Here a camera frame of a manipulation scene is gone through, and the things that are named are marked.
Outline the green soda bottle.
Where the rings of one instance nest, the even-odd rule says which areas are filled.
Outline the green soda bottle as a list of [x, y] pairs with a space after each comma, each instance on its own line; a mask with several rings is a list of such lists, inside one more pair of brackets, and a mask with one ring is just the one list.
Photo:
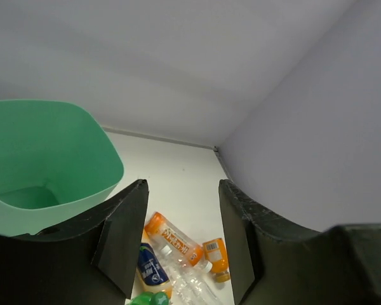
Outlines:
[[142, 294], [134, 297], [129, 305], [169, 305], [170, 298], [165, 292], [143, 292]]

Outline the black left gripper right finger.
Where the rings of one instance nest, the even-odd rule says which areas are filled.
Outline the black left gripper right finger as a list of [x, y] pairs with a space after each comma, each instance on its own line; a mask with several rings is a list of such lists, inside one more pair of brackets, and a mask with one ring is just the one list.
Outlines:
[[236, 304], [381, 304], [381, 224], [323, 232], [218, 186]]

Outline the large clear plastic bottle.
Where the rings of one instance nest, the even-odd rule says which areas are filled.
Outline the large clear plastic bottle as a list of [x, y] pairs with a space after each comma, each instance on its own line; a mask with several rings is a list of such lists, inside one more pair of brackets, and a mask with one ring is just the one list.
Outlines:
[[202, 274], [169, 245], [157, 250], [158, 259], [173, 283], [173, 304], [223, 304]]

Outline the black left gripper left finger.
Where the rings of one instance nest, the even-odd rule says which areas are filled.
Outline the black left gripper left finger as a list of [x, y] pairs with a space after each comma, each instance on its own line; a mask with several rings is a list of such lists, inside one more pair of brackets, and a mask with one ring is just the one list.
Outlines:
[[148, 199], [139, 179], [37, 234], [0, 235], [0, 304], [124, 304]]

